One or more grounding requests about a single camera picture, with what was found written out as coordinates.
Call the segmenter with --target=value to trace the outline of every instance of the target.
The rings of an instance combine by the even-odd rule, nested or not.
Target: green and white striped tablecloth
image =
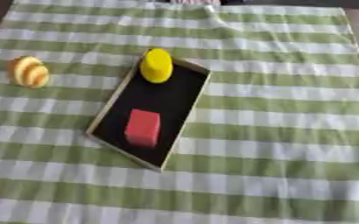
[[[138,54],[213,71],[160,174],[83,132]],[[52,71],[10,85],[21,55]],[[0,223],[359,223],[359,49],[341,9],[17,0],[0,24]]]

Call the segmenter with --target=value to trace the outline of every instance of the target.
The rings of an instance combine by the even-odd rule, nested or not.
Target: tray rim
[[[185,61],[183,59],[178,59],[178,58],[172,57],[172,63],[173,64],[190,68],[190,69],[198,72],[199,74],[206,75],[207,78],[204,80],[204,83],[202,84],[201,89],[200,89],[199,93],[197,94],[196,99],[194,100],[194,104],[192,105],[192,107],[187,112],[187,116],[185,117],[184,122],[182,123],[182,125],[181,125],[181,127],[179,129],[179,133],[175,137],[174,141],[172,142],[172,147],[170,148],[167,155],[165,156],[165,160],[163,161],[161,166],[156,166],[154,164],[149,163],[148,161],[145,161],[145,160],[143,160],[143,159],[141,159],[139,157],[136,157],[136,156],[126,152],[125,150],[122,150],[120,147],[117,147],[117,146],[115,146],[115,145],[113,145],[111,143],[108,143],[108,142],[104,141],[103,139],[101,139],[101,138],[99,138],[99,137],[97,137],[97,136],[95,136],[93,134],[94,130],[99,125],[99,123],[102,121],[103,117],[106,116],[106,114],[109,112],[109,110],[111,109],[113,104],[116,102],[118,97],[121,95],[121,93],[128,86],[129,82],[131,81],[133,76],[136,74],[138,66],[140,65],[141,61],[143,60],[145,54],[150,50],[151,49],[144,51],[143,54],[141,55],[141,57],[137,60],[137,62],[135,62],[132,65],[130,70],[123,77],[123,80],[118,84],[118,86],[117,86],[116,90],[114,91],[113,95],[110,96],[109,100],[106,102],[106,104],[103,106],[103,108],[99,111],[97,116],[94,118],[93,122],[88,126],[86,134],[87,134],[88,137],[93,138],[94,140],[98,141],[99,143],[104,144],[104,145],[110,147],[111,149],[113,149],[113,150],[115,150],[117,152],[120,152],[121,154],[125,155],[127,158],[130,158],[130,159],[134,160],[135,162],[140,163],[141,165],[147,166],[148,168],[151,168],[154,171],[162,172],[165,169],[165,167],[167,165],[167,161],[169,160],[170,156],[172,155],[172,153],[176,149],[177,142],[178,142],[178,140],[179,140],[179,138],[180,138],[180,136],[182,134],[183,129],[186,126],[187,119],[188,119],[191,111],[194,109],[194,105],[199,100],[205,86],[209,82],[209,78],[211,76],[210,75],[211,71],[206,69],[205,67],[199,66],[199,65],[191,63],[189,61]]]

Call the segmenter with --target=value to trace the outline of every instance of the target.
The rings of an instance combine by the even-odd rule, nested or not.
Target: toy
[[[155,147],[160,129],[158,113],[133,109],[126,126],[125,136],[130,144]]]
[[[13,59],[8,66],[11,81],[28,88],[41,88],[50,79],[50,74],[39,59],[22,56]]]
[[[141,74],[151,83],[163,83],[172,75],[172,57],[163,49],[152,49],[140,65]]]

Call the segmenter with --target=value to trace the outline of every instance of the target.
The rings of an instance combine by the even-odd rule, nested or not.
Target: yellow cylinder
[[[152,49],[140,66],[143,77],[152,83],[163,83],[172,75],[172,57],[163,49]]]

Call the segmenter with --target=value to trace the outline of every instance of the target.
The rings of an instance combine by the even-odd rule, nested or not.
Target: wooden tray
[[[209,71],[172,58],[172,77],[162,84],[146,81],[139,71],[144,55],[125,76],[87,134],[142,165],[162,171],[173,152],[185,121],[208,82]],[[124,135],[132,109],[160,113],[160,133],[155,148],[130,145]]]

